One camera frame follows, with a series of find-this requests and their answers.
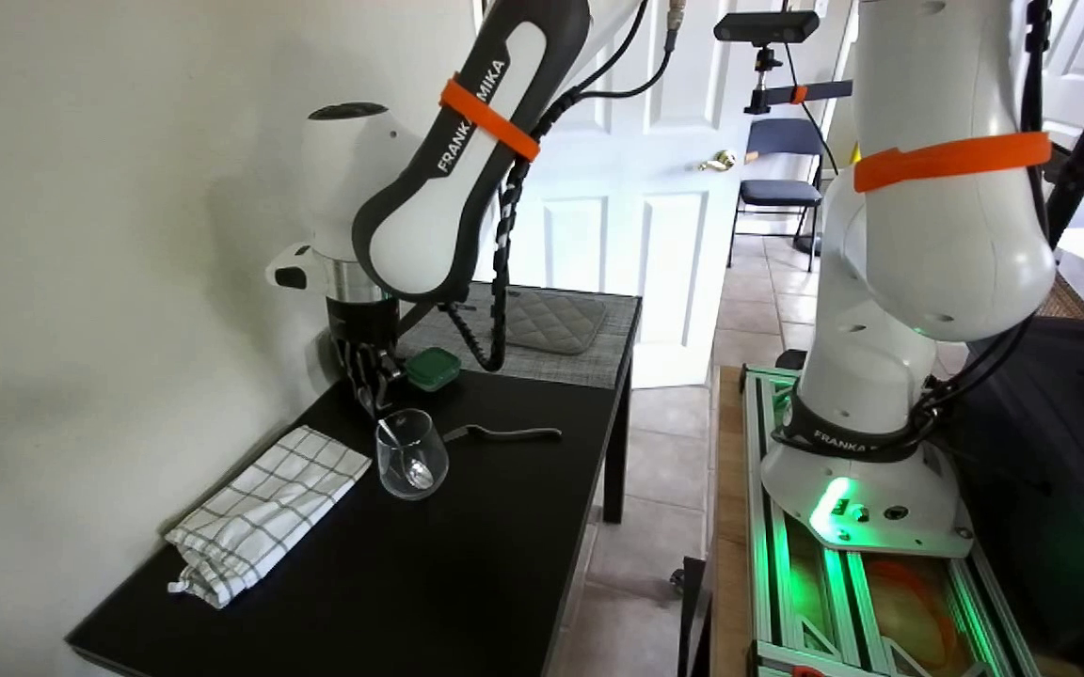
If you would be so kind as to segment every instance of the orange band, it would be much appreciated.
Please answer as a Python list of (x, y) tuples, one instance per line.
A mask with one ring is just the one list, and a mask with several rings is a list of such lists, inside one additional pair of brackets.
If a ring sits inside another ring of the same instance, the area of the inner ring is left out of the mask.
[(504, 119), (499, 109), (490, 109), (484, 96), (473, 96), (458, 79), (445, 83), (440, 105), (458, 114), (472, 128), (484, 128), (499, 144), (511, 146), (519, 158), (539, 158), (539, 140)]
[(919, 150), (881, 150), (855, 165), (855, 193), (881, 193), (900, 180), (938, 180), (967, 173), (998, 173), (1020, 165), (1044, 165), (1056, 155), (1044, 133), (978, 134), (959, 144), (938, 144)]

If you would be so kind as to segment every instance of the table leg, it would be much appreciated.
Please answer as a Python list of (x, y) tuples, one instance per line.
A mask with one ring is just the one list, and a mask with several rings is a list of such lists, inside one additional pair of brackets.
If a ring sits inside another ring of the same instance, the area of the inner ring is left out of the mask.
[(611, 446), (605, 446), (605, 510), (604, 523), (622, 523), (624, 510), (624, 450), (629, 450), (629, 371), (624, 385), (618, 391), (618, 413), (615, 413), (615, 434), (611, 434)]

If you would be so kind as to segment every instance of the gray floor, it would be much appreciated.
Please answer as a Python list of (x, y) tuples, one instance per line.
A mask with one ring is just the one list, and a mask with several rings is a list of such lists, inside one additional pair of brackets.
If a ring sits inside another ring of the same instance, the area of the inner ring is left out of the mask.
[[(817, 273), (786, 235), (737, 235), (716, 332), (721, 363), (772, 363), (815, 338)], [(632, 396), (624, 523), (588, 526), (579, 580), (556, 639), (556, 677), (674, 677), (669, 570), (706, 556), (713, 531), (713, 396)]]

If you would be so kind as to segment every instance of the glass cup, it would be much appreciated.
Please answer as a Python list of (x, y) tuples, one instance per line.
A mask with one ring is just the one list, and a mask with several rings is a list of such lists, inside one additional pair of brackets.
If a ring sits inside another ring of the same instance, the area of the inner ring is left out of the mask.
[(377, 420), (381, 480), (401, 500), (425, 500), (440, 487), (453, 457), (436, 436), (430, 408), (393, 408)]

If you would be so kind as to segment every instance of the plaid cloth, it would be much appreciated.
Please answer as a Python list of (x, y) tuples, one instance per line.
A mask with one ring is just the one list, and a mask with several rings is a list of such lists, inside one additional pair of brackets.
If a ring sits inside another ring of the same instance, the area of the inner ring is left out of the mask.
[(167, 541), (187, 565), (171, 593), (197, 593), (228, 609), (258, 586), (338, 496), (369, 457), (317, 429), (295, 429), (246, 474), (187, 510)]

